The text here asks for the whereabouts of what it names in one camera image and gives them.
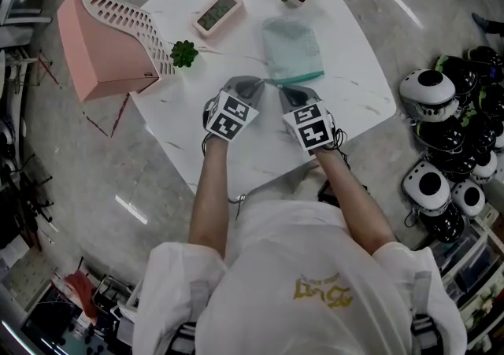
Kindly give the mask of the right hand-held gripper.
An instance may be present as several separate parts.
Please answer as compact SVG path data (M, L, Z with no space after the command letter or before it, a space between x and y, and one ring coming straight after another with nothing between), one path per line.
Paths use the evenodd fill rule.
M283 109L282 121L289 135L309 153L335 145L335 125L324 101L311 88L277 84Z

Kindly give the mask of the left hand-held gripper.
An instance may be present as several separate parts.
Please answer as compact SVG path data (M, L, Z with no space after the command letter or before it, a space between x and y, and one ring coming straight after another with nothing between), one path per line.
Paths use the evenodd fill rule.
M271 79L235 76L229 79L204 108L203 127L211 135L231 142L259 114L258 105L265 84L276 86Z

